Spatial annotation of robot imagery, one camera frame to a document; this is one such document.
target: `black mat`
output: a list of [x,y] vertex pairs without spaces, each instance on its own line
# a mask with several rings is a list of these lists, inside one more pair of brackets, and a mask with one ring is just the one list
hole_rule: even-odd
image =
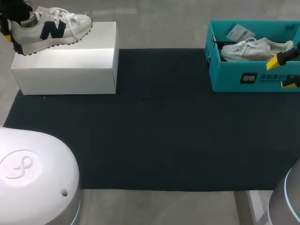
[[214,93],[202,49],[120,50],[117,95],[19,92],[5,126],[65,142],[82,188],[273,189],[300,156],[300,94]]

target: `shoelace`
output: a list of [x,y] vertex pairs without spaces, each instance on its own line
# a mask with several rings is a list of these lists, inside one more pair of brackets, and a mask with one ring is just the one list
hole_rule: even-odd
[[78,36],[76,35],[76,33],[74,31],[73,22],[71,20],[75,21],[75,23],[78,25],[80,24],[80,21],[74,13],[70,13],[63,8],[56,8],[56,7],[50,8],[49,12],[50,12],[50,14],[55,16],[55,20],[57,20],[57,21],[59,20],[60,17],[65,18],[67,20],[67,23],[69,24],[69,27],[70,27],[70,30],[71,30],[73,36],[75,37],[75,39],[77,41],[79,40]]
[[237,43],[235,47],[243,49],[241,53],[242,56],[248,48],[256,46],[255,44],[253,44],[254,41],[256,41],[254,37],[249,37],[245,41],[240,41],[239,43]]

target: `white robot body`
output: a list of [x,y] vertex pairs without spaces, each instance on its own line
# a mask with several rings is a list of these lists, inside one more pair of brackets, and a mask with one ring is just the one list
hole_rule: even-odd
[[79,208],[72,151],[50,135],[0,127],[0,225],[76,225]]

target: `small hole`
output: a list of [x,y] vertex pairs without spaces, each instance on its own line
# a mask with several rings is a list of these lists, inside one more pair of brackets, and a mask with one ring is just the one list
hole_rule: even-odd
[[60,193],[61,193],[61,195],[64,196],[64,197],[67,197],[67,195],[68,195],[68,191],[67,191],[66,189],[62,189],[62,190],[60,191]]

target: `sneaker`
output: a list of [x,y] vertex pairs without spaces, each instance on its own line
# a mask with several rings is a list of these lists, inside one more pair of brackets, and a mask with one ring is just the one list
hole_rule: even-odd
[[54,45],[73,44],[91,29],[88,15],[76,15],[62,8],[39,7],[21,24],[11,22],[12,42],[17,53],[29,55]]
[[227,61],[269,61],[277,53],[286,52],[293,48],[293,42],[276,43],[262,38],[253,37],[240,41],[235,45],[226,45],[221,50],[221,56]]

